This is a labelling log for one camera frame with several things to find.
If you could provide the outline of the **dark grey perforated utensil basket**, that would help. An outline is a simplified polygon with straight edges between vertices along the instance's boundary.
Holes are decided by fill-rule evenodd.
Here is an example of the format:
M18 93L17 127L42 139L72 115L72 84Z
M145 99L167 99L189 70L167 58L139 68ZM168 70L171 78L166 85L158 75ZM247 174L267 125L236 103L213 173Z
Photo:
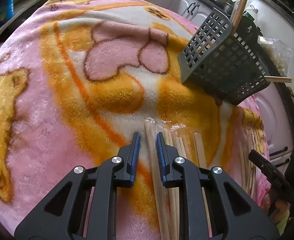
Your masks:
M270 84L256 54L258 30L248 17L237 29L213 9L178 57L182 83L193 83L221 100L238 105Z

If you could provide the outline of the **blue cylindrical canister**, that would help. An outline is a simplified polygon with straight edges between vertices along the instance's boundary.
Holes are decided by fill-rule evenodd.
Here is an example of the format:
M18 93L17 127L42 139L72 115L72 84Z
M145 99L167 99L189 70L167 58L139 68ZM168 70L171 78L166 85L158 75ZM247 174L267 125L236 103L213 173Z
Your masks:
M0 25L4 25L14 16L14 0L0 0Z

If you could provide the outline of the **pink orange cartoon blanket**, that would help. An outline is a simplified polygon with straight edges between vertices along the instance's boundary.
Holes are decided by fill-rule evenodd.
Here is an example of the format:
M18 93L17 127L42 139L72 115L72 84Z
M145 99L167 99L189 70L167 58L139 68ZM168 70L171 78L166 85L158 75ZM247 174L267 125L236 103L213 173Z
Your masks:
M181 83L196 26L143 0L48 0L0 48L0 239L73 167L141 136L134 187L118 192L118 239L160 239L145 122L184 125L187 157L220 166L259 206L270 184L245 156L267 154L254 97L221 102Z

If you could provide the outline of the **wooden chopsticks pair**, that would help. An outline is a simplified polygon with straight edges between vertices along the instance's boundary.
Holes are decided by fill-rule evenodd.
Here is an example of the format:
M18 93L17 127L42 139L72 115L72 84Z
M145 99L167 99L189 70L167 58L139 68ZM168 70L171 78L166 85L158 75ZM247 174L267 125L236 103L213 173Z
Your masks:
M206 156L205 156L205 152L204 152L204 146L203 146L201 133L194 133L194 139L195 139L195 145L196 145L196 151L197 151L198 165L200 168L207 168ZM209 216L206 193L205 193L204 188L202 188L202 193L203 193L204 207L205 207L205 212L206 212L208 233L209 233L209 237L212 237L210 216Z
M178 239L188 239L188 210L186 197L186 176L184 175L184 164L186 158L178 154L177 148L165 143L163 133L157 135L157 154L159 162L159 171L161 181L167 189L178 189L179 197L174 200L176 206L179 201L179 216L177 211L173 214L176 229L178 230Z
M231 24L233 25L233 33L235 33L235 31L240 23L240 20L241 20L243 12L245 10L245 6L246 6L247 1L248 0L236 0L235 1L234 8L233 8L231 18L230 18Z
M170 239L170 230L166 209L166 198L164 187L160 178L158 155L156 149L156 136L154 123L147 120L145 122L146 140L149 148L149 159L152 174L152 182L154 186L154 194L157 208L157 217L161 239Z

